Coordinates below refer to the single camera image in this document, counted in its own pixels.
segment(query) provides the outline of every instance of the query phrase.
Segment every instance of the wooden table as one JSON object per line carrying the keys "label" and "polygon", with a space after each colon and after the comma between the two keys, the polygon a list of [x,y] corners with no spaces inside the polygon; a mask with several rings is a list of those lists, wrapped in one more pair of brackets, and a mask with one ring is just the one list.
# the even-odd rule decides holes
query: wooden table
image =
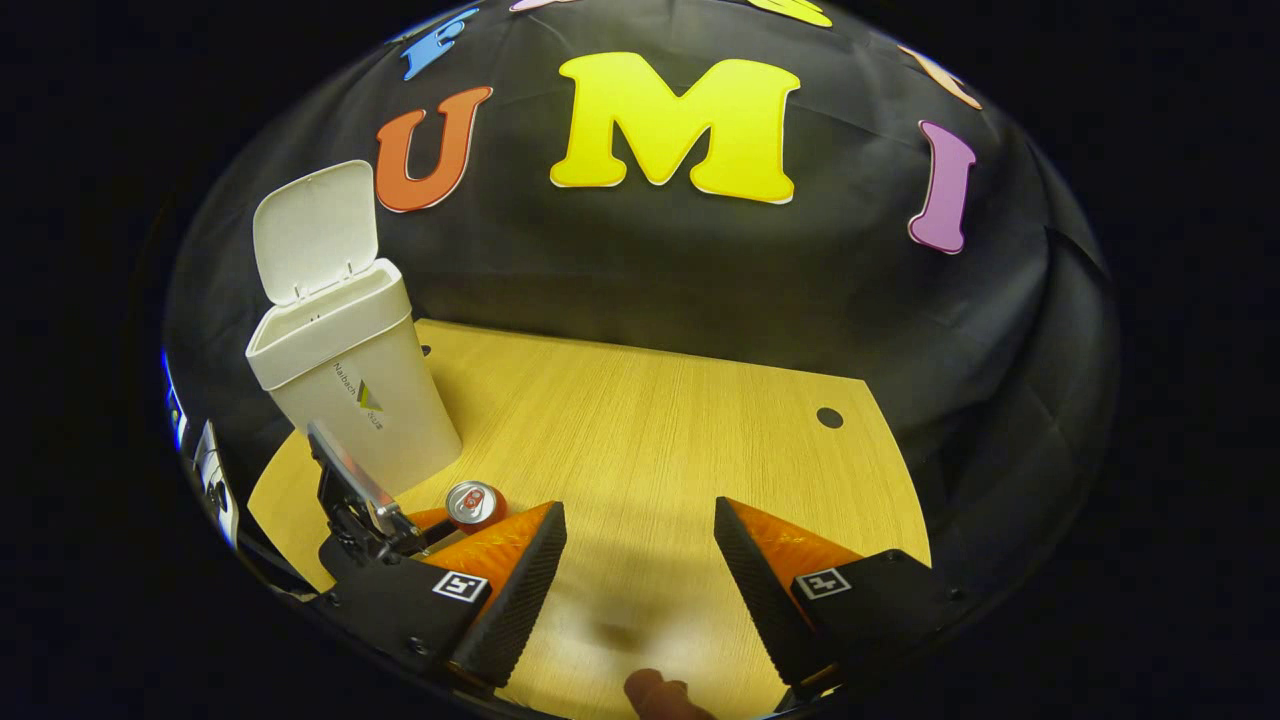
{"label": "wooden table", "polygon": [[[401,507],[438,507],[468,479],[512,512],[564,503],[559,571],[499,697],[634,720],[622,682],[652,666],[723,720],[769,714],[786,687],[712,536],[721,495],[863,555],[899,547],[931,562],[911,479],[861,380],[435,320],[416,331],[463,450]],[[822,407],[844,424],[820,423]],[[248,510],[324,592],[317,482],[294,433]]]}

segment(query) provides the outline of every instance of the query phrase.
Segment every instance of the letter i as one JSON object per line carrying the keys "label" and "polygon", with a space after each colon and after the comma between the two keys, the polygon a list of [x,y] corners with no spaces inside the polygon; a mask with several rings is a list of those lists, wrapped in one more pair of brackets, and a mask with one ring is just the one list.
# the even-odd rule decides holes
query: letter i
{"label": "letter i", "polygon": [[969,168],[977,156],[942,126],[928,120],[920,120],[919,126],[929,140],[929,190],[924,209],[906,223],[906,232],[920,245],[955,255],[964,250],[960,215],[969,190]]}

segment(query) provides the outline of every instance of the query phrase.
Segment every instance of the yellow letter m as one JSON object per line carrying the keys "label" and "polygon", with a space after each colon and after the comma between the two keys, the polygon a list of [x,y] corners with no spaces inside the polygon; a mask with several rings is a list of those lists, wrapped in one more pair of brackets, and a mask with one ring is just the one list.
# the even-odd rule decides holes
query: yellow letter m
{"label": "yellow letter m", "polygon": [[782,204],[795,184],[782,172],[787,94],[796,76],[750,60],[722,60],[676,96],[635,53],[584,55],[561,65],[576,83],[568,151],[552,165],[558,187],[613,187],[627,174],[613,156],[613,123],[622,129],[649,182],[666,184],[708,128],[707,159],[694,187],[712,195]]}

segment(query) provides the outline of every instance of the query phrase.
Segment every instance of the logo on trash can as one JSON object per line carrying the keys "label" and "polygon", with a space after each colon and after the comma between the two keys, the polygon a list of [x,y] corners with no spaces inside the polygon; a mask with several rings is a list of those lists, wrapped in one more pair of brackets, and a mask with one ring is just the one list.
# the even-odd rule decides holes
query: logo on trash can
{"label": "logo on trash can", "polygon": [[333,372],[342,382],[342,387],[347,388],[347,392],[356,400],[356,405],[361,410],[365,410],[365,415],[374,428],[383,429],[383,423],[379,418],[379,414],[383,413],[383,405],[374,397],[374,391],[365,380],[352,378],[352,375],[358,375],[360,373],[355,368],[343,368],[342,363],[334,363]]}

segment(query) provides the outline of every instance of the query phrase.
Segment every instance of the can top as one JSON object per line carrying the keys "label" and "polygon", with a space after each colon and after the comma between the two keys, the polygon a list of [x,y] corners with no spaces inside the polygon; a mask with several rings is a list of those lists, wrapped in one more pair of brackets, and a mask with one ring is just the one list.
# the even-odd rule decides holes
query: can top
{"label": "can top", "polygon": [[498,496],[493,488],[476,482],[467,480],[458,483],[449,489],[444,498],[444,507],[449,518],[465,525],[484,523],[498,507]]}

